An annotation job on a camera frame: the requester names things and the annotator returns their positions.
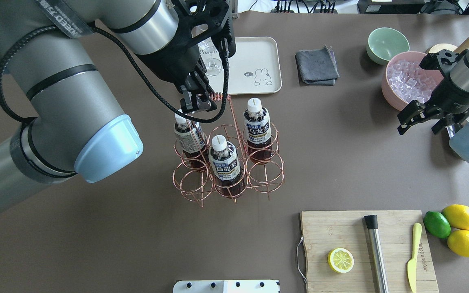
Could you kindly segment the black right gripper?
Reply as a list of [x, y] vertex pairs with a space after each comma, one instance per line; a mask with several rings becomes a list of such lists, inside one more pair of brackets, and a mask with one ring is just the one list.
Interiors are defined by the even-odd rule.
[[425, 70], [439, 70], [443, 80], [432, 91], [427, 102], [412, 100], [398, 113], [400, 125], [397, 130], [400, 135], [404, 135], [411, 126], [430, 119], [438, 120], [432, 126], [432, 132], [437, 134], [446, 126], [462, 123], [469, 117], [469, 92], [452, 80], [452, 73], [462, 68], [461, 62], [468, 65], [468, 54], [468, 49], [461, 53], [443, 49], [423, 57], [419, 66]]

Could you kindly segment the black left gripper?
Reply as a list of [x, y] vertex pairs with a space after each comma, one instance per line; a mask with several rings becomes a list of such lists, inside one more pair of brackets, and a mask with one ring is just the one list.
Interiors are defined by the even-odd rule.
[[228, 71], [228, 58], [236, 52], [229, 2], [159, 1], [157, 11], [147, 14], [146, 19], [138, 30], [147, 28], [151, 39], [155, 38], [155, 33], [168, 32], [168, 36], [164, 36], [167, 43], [151, 53], [135, 50], [136, 56], [155, 76], [171, 82], [184, 95], [180, 101], [183, 113], [216, 110], [198, 44], [212, 38], [214, 47], [220, 52], [223, 68]]

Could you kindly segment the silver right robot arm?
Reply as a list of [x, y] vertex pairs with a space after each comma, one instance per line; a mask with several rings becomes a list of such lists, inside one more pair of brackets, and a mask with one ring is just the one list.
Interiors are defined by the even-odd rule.
[[403, 135], [411, 126], [431, 119], [436, 120], [432, 126], [435, 134], [448, 126], [460, 125], [461, 129], [449, 140], [449, 145], [469, 163], [469, 122], [465, 122], [469, 117], [469, 50], [430, 53], [423, 57], [419, 66], [439, 71], [443, 79], [427, 102], [413, 100], [398, 113], [399, 134]]

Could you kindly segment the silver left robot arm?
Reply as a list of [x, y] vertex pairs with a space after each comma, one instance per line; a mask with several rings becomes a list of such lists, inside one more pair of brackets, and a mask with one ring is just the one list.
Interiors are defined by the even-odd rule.
[[228, 0], [0, 0], [0, 107], [19, 122], [0, 144], [0, 213], [80, 174], [97, 182], [143, 143], [80, 43], [114, 42], [184, 121], [224, 113], [236, 52]]

